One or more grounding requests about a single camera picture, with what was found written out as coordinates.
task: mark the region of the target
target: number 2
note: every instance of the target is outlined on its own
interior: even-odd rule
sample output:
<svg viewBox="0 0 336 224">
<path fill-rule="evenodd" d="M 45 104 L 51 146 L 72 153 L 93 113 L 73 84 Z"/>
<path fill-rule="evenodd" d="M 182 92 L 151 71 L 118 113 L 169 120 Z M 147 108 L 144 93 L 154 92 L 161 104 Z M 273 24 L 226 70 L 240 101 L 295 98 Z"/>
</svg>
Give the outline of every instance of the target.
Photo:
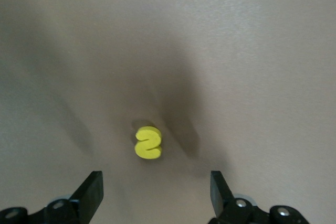
<svg viewBox="0 0 336 224">
<path fill-rule="evenodd" d="M 145 159 L 156 159 L 161 156 L 161 132 L 152 126 L 141 127 L 135 135 L 138 139 L 135 153 Z"/>
</svg>

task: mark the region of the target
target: black mechanical part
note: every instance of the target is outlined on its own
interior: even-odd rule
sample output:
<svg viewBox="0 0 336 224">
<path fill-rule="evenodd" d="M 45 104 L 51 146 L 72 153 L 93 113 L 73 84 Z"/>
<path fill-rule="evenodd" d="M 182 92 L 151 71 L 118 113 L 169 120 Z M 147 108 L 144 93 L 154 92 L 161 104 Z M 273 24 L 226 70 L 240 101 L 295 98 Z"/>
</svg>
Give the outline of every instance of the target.
<svg viewBox="0 0 336 224">
<path fill-rule="evenodd" d="M 211 172 L 210 191 L 216 218 L 208 224 L 309 224 L 292 207 L 273 206 L 267 213 L 246 199 L 235 198 L 219 171 Z"/>
<path fill-rule="evenodd" d="M 12 207 L 0 211 L 0 224 L 88 224 L 103 200 L 103 174 L 92 172 L 69 199 L 51 202 L 32 215 Z"/>
</svg>

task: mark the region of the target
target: metal screw head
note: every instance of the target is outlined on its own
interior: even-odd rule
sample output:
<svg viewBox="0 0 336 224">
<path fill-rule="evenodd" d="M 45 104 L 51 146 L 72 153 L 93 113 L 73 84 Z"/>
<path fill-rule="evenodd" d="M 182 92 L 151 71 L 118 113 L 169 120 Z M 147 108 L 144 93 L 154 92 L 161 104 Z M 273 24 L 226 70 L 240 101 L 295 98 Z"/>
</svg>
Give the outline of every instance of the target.
<svg viewBox="0 0 336 224">
<path fill-rule="evenodd" d="M 63 201 L 60 200 L 60 201 L 58 201 L 56 204 L 53 205 L 53 208 L 54 208 L 54 209 L 57 209 L 57 208 L 62 207 L 63 205 L 64 205 Z"/>
<path fill-rule="evenodd" d="M 17 216 L 18 213 L 19 213 L 19 211 L 17 209 L 14 209 L 11 212 L 9 212 L 8 214 L 6 214 L 5 218 L 10 219 L 14 216 Z"/>
<path fill-rule="evenodd" d="M 246 207 L 246 202 L 243 201 L 242 199 L 236 200 L 236 204 L 238 207 Z"/>
<path fill-rule="evenodd" d="M 279 207 L 278 213 L 282 216 L 289 216 L 289 211 L 284 207 Z"/>
</svg>

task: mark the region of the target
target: white surface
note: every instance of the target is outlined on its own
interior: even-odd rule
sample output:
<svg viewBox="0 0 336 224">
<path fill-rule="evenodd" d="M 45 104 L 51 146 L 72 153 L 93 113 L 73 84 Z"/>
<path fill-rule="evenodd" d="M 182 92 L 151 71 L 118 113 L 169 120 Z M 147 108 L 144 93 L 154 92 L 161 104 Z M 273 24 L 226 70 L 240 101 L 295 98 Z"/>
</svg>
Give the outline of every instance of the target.
<svg viewBox="0 0 336 224">
<path fill-rule="evenodd" d="M 0 0 L 0 209 L 103 170 L 91 223 L 207 223 L 211 169 L 334 223 L 335 0 Z M 146 162 L 131 137 L 162 130 Z"/>
</svg>

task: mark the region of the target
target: yellow number 2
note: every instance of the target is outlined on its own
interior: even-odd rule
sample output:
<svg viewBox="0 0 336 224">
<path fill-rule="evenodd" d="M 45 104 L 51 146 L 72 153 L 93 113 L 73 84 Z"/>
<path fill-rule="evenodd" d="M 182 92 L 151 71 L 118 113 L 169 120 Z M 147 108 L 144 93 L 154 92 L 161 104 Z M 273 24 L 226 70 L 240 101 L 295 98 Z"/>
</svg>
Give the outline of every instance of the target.
<svg viewBox="0 0 336 224">
<path fill-rule="evenodd" d="M 161 132 L 152 126 L 141 127 L 135 135 L 138 139 L 135 153 L 145 159 L 156 159 L 161 156 Z"/>
</svg>

